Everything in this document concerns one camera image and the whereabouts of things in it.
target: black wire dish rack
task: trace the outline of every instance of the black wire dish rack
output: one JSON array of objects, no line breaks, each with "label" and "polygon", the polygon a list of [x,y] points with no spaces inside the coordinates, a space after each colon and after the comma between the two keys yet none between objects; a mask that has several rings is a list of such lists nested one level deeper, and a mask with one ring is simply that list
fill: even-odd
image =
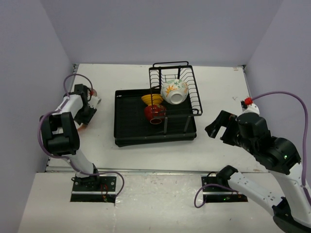
[{"label": "black wire dish rack", "polygon": [[[151,95],[151,105],[157,104],[163,84],[180,79],[188,85],[188,96],[181,104],[161,103],[165,111],[152,111],[153,118],[162,123],[153,125],[144,116],[147,106],[141,97]],[[203,113],[193,68],[188,62],[155,63],[149,68],[149,89],[120,90],[115,95],[114,137],[119,147],[193,140],[196,137],[194,117]]]}]

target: white floral bowl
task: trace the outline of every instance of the white floral bowl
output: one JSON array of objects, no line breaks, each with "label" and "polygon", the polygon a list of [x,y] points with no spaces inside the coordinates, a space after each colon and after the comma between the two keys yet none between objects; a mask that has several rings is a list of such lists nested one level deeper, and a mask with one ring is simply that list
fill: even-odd
[{"label": "white floral bowl", "polygon": [[180,104],[187,98],[188,84],[180,79],[172,79],[163,83],[161,88],[162,98],[170,104]]}]

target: white table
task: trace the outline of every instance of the white table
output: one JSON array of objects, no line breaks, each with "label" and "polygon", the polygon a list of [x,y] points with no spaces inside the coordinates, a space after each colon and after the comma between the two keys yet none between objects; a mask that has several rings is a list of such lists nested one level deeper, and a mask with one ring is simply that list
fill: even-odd
[{"label": "white table", "polygon": [[[126,175],[116,206],[70,202],[73,176],[36,174],[19,233],[282,232],[272,217],[251,200],[209,203],[196,209],[193,198],[201,187],[200,175]],[[246,176],[282,194],[271,174]]]},{"label": "white table", "polygon": [[[148,88],[149,67],[80,64],[77,73],[89,77],[102,98],[90,125],[80,133],[80,148],[91,162],[98,168],[119,170],[218,171],[232,165],[243,172],[266,171],[243,149],[211,139],[204,131],[221,110],[237,115],[242,112],[240,101],[249,93],[241,67],[193,67],[203,107],[203,115],[195,118],[197,138],[194,141],[116,146],[113,136],[115,91]],[[89,86],[79,76],[74,84],[77,83]],[[47,171],[61,170],[71,168],[62,160],[49,162]]]}]

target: dish rack leg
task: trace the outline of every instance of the dish rack leg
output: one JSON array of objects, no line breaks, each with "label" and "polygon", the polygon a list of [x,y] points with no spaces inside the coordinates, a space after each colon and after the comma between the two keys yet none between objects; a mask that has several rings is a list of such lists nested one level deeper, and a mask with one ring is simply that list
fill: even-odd
[{"label": "dish rack leg", "polygon": [[185,125],[185,128],[184,128],[184,133],[187,132],[187,128],[188,128],[189,122],[190,122],[190,116],[188,116],[188,118],[187,118],[186,125]]},{"label": "dish rack leg", "polygon": [[166,132],[167,132],[167,121],[168,121],[168,118],[166,116],[165,120],[164,120],[164,134],[166,134]]}]

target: purple cable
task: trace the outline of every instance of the purple cable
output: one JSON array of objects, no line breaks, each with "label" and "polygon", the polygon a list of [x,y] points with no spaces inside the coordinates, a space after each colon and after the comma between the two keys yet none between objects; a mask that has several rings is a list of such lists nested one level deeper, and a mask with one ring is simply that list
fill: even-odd
[{"label": "purple cable", "polygon": [[68,90],[67,90],[67,88],[66,88],[66,81],[67,81],[67,79],[70,78],[71,76],[76,76],[76,75],[81,76],[81,77],[85,78],[86,80],[88,80],[89,83],[91,84],[91,90],[93,91],[93,84],[92,84],[92,82],[91,82],[91,80],[90,80],[89,78],[87,78],[86,76],[84,76],[84,75],[82,75],[82,74],[70,74],[70,75],[68,75],[68,76],[64,79],[64,82],[63,82],[64,91],[65,91],[65,93],[66,93],[66,95],[67,95],[68,97],[69,97],[70,95],[69,95],[69,92],[68,92]]},{"label": "purple cable", "polygon": [[308,133],[308,124],[309,124],[309,116],[308,116],[308,110],[307,110],[307,107],[306,107],[306,104],[303,102],[303,100],[293,94],[293,93],[290,93],[290,92],[287,92],[287,91],[272,91],[272,92],[267,92],[267,93],[264,93],[264,94],[261,94],[259,96],[256,96],[254,98],[252,98],[252,100],[257,100],[261,97],[264,97],[264,96],[268,96],[268,95],[273,95],[273,94],[285,94],[285,95],[289,95],[289,96],[292,96],[294,98],[296,98],[302,105],[303,107],[303,110],[305,111],[305,129],[304,129],[304,132],[303,132],[303,139],[302,139],[302,174],[301,174],[301,183],[302,183],[302,186],[303,186],[303,191],[306,195],[306,198],[309,202],[309,205],[311,206],[311,197],[310,197],[310,194],[308,192],[308,190],[305,188],[306,186],[306,174],[307,174],[307,146],[306,146],[306,142],[307,142],[307,133]]},{"label": "purple cable", "polygon": [[208,184],[202,186],[202,187],[196,192],[196,194],[195,194],[195,197],[194,197],[194,206],[195,206],[196,208],[199,209],[199,208],[201,208],[201,207],[206,203],[206,199],[205,199],[205,201],[204,201],[201,205],[197,206],[197,205],[196,205],[196,199],[197,199],[199,193],[201,192],[201,190],[203,190],[203,189],[205,189],[205,188],[207,188],[207,187],[210,187],[210,186],[219,187],[219,188],[224,188],[224,189],[229,190],[229,191],[231,191],[231,192],[236,192],[236,190],[233,190],[233,189],[231,189],[231,188],[224,187],[224,186],[219,185],[219,184],[216,184],[216,183],[208,183]]},{"label": "purple cable", "polygon": [[99,176],[99,175],[105,175],[105,174],[111,174],[111,173],[119,175],[119,176],[121,177],[121,179],[122,179],[122,186],[121,186],[121,189],[119,190],[119,192],[116,194],[116,197],[115,197],[115,198],[117,198],[117,196],[118,196],[118,195],[121,193],[121,191],[123,190],[123,188],[124,188],[124,183],[125,183],[124,177],[123,177],[120,173],[118,173],[117,171],[104,171],[104,172],[99,172],[99,173],[86,173],[86,172],[80,171],[80,170],[70,161],[70,158],[69,158],[69,157],[67,157],[67,156],[55,156],[55,155],[52,155],[51,153],[49,153],[49,152],[45,149],[45,147],[44,147],[44,145],[43,145],[43,142],[42,142],[42,139],[41,139],[41,128],[42,128],[43,121],[45,120],[45,118],[49,117],[50,115],[52,115],[52,114],[54,114],[54,113],[59,113],[59,112],[61,111],[61,109],[65,106],[65,104],[69,101],[70,95],[69,95],[69,93],[68,93],[68,91],[67,91],[67,89],[66,89],[65,82],[66,82],[66,80],[67,80],[70,76],[73,76],[73,75],[79,75],[79,76],[82,76],[82,77],[86,78],[86,79],[90,82],[90,84],[91,84],[91,90],[93,90],[92,82],[91,82],[86,76],[84,76],[84,75],[81,75],[81,74],[71,74],[71,75],[68,75],[68,76],[64,79],[64,90],[65,90],[65,92],[66,92],[66,95],[68,96],[68,99],[66,99],[66,100],[64,101],[64,103],[60,106],[59,109],[57,109],[57,110],[55,110],[55,111],[48,112],[48,113],[46,113],[46,114],[41,118],[41,120],[40,120],[40,122],[39,122],[38,130],[37,130],[37,138],[38,138],[39,145],[40,145],[41,149],[43,150],[43,152],[46,153],[49,157],[54,158],[54,159],[66,159],[66,160],[69,160],[69,164],[71,165],[72,169],[75,170],[76,172],[79,172],[79,173],[83,174],[83,175],[86,175],[86,176]]}]

